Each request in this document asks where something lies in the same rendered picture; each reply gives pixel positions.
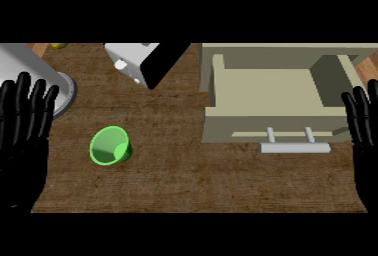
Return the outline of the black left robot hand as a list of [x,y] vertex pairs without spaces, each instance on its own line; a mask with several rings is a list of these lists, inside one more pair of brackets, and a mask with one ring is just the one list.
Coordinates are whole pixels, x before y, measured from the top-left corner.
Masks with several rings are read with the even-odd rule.
[[0,85],[0,216],[28,214],[44,189],[57,94],[26,71]]

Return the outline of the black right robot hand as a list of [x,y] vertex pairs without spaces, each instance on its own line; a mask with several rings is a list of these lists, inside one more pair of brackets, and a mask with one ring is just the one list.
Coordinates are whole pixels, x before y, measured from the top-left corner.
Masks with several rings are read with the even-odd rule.
[[341,94],[352,142],[354,183],[366,211],[378,214],[378,80]]

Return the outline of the green plastic cup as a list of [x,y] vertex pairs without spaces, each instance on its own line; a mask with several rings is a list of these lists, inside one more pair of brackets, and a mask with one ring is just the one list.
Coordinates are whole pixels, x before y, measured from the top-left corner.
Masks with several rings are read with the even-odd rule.
[[100,166],[113,165],[130,159],[132,146],[128,134],[119,126],[107,126],[96,133],[88,154],[93,162]]

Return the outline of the beige open drawer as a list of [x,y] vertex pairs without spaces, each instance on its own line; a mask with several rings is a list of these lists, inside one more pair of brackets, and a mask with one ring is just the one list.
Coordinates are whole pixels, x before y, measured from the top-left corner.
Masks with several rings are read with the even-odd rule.
[[341,94],[360,79],[345,55],[324,55],[307,69],[228,69],[217,54],[211,61],[209,106],[202,141],[302,142],[310,128],[320,142],[350,139]]

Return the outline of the beige drawer cabinet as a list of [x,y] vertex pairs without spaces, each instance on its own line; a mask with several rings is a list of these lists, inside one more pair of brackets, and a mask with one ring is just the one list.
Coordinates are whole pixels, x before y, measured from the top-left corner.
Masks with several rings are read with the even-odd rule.
[[231,69],[310,68],[323,55],[347,55],[355,66],[378,50],[378,43],[202,43],[199,91],[206,92],[212,56],[221,54]]

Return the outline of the silver cylindrical pot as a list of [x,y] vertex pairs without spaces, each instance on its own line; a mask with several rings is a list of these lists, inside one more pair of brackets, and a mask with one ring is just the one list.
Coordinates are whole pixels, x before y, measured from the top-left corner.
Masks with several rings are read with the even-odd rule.
[[0,43],[0,85],[4,80],[16,80],[20,72],[28,72],[31,83],[45,80],[45,88],[59,86],[53,118],[59,118],[73,104],[76,83],[67,74],[57,72],[23,43]]

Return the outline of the white and black appliance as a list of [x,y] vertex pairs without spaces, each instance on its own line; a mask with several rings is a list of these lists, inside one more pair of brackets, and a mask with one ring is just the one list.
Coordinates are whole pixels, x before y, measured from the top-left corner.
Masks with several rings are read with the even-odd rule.
[[115,69],[150,90],[189,46],[187,42],[103,44]]

